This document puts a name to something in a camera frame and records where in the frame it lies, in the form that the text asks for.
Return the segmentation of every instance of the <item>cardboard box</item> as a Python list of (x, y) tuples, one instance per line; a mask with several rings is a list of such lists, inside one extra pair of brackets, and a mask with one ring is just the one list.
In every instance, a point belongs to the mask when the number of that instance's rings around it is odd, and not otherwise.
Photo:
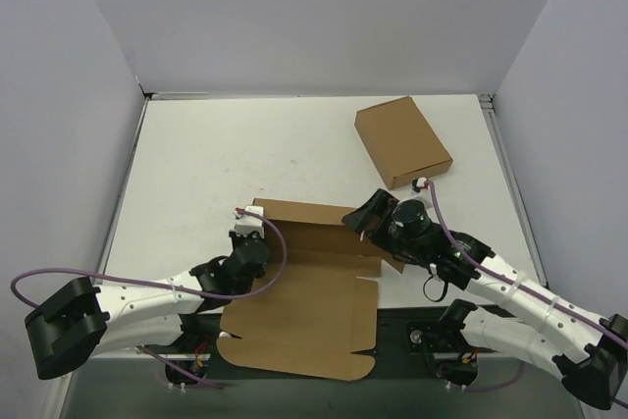
[[(221, 329), (235, 337), (217, 340), (220, 354), (243, 367), (347, 381), (365, 377), (375, 359), (356, 352), (375, 347), (378, 285), (358, 277), (379, 277), (389, 255), (342, 224), (351, 208), (266, 199), (253, 204), (263, 206), (284, 234), (288, 264), (270, 289), (225, 307)], [(281, 262), (275, 234), (266, 232), (266, 240), (272, 260), (253, 289), (266, 285)]]
[(390, 190), (444, 174), (453, 162), (410, 97), (360, 110), (355, 128)]

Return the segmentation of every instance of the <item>screw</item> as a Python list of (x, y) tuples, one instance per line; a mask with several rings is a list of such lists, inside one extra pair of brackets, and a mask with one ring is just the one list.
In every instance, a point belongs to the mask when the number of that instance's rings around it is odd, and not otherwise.
[(412, 343), (421, 343), (421, 338), (423, 337), (423, 333), (418, 329), (415, 329), (410, 333), (410, 341)]

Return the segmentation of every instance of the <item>black cable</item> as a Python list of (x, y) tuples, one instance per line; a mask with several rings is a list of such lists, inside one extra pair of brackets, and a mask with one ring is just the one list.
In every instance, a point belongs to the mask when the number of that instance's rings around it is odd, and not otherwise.
[(423, 294), (425, 295), (426, 298), (428, 298), (430, 301), (432, 301), (433, 303), (440, 303), (441, 301), (443, 301), (445, 299), (445, 297), (447, 296), (447, 290), (449, 289), (449, 283), (448, 282), (444, 282), (443, 285), (443, 292), (441, 293), (441, 296), (439, 296), (438, 299), (432, 299), (430, 296), (428, 296), (428, 294), (425, 292), (425, 288), (428, 285), (428, 282), (433, 279), (434, 276), (431, 275), (430, 278), (428, 280), (425, 281), (425, 283), (423, 284)]

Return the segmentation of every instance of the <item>white wall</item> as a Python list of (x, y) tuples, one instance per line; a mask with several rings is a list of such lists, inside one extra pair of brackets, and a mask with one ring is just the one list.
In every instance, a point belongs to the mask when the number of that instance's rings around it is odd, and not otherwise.
[(148, 91), (497, 90), (547, 0), (96, 0)]
[(496, 102), (550, 286), (628, 316), (628, 0), (549, 0)]
[[(94, 269), (143, 98), (93, 0), (0, 0), (0, 416), (39, 417), (24, 317), (36, 267)], [(24, 283), (38, 300), (65, 279)]]

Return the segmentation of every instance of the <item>table top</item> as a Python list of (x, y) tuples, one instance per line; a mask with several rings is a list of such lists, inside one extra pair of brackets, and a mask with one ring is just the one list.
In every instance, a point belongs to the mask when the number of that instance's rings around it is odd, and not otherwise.
[[(109, 275), (156, 280), (229, 254), (233, 210), (254, 197), (357, 207), (384, 184), (353, 126), (357, 110), (395, 97), (153, 100), (147, 105)], [(453, 158), (434, 178), (453, 230), (538, 280), (475, 95), (414, 96)], [(394, 190), (397, 197), (410, 188)], [(431, 217), (436, 221), (434, 212)], [(383, 263), (381, 308), (433, 305), (424, 269)], [(438, 297), (438, 282), (428, 293)], [(446, 299), (486, 303), (451, 287)]]

